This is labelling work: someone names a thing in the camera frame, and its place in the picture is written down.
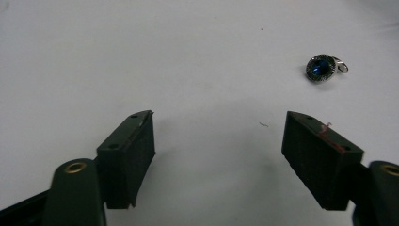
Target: jewelry charm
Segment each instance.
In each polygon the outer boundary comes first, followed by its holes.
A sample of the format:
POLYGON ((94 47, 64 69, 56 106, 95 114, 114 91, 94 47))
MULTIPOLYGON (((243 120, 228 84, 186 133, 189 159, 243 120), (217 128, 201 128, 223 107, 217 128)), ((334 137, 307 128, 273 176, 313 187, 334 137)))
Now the jewelry charm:
POLYGON ((316 83, 330 79, 335 72, 347 73, 348 67, 340 59, 329 55, 313 57, 306 66, 306 75, 316 83))

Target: black plastic part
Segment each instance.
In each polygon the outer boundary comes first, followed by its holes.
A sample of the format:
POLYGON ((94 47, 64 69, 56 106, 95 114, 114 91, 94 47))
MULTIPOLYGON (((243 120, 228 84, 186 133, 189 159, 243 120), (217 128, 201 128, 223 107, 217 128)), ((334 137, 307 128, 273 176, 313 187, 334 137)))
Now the black plastic part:
POLYGON ((55 172, 45 205, 42 226, 104 226, 96 165, 76 159, 55 172))
POLYGON ((109 209, 136 205, 136 197, 155 155, 152 112, 128 117, 97 149, 98 171, 109 209))
POLYGON ((379 225, 399 225, 399 167, 375 161, 371 173, 371 199, 379 225))
POLYGON ((0 225, 39 226, 46 199, 47 191, 44 191, 0 211, 0 225))
POLYGON ((360 163, 362 149, 317 119, 288 112, 282 154, 321 207, 346 209, 347 171, 360 163))

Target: blue gemstone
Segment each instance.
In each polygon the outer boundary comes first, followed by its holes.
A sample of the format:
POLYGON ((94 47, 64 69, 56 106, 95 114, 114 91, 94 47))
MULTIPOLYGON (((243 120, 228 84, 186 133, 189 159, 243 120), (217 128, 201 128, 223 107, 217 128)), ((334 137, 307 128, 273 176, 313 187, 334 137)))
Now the blue gemstone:
POLYGON ((329 64, 323 59, 316 60, 313 65, 311 65, 311 71, 318 76, 325 75, 330 71, 329 64))

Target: white surface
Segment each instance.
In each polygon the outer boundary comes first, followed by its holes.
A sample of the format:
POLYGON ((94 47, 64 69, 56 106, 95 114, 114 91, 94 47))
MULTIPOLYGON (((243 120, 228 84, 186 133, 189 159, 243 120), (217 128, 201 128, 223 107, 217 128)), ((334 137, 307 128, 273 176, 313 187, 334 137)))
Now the white surface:
POLYGON ((151 109, 157 155, 108 225, 352 225, 280 153, 285 114, 399 163, 399 2, 0 1, 0 208, 151 109), (349 73, 315 86, 308 60, 349 73))

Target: white table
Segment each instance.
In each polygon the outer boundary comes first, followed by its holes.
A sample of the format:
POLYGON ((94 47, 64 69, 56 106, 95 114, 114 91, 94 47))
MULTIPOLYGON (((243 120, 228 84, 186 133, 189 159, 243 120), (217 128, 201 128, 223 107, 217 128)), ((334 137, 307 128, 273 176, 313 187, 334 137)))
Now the white table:
POLYGON ((287 110, 331 122, 363 163, 399 163, 396 0, 0 1, 0 209, 48 189, 151 109, 157 155, 108 225, 352 225, 280 152, 287 110), (318 54, 349 73, 314 85, 318 54))

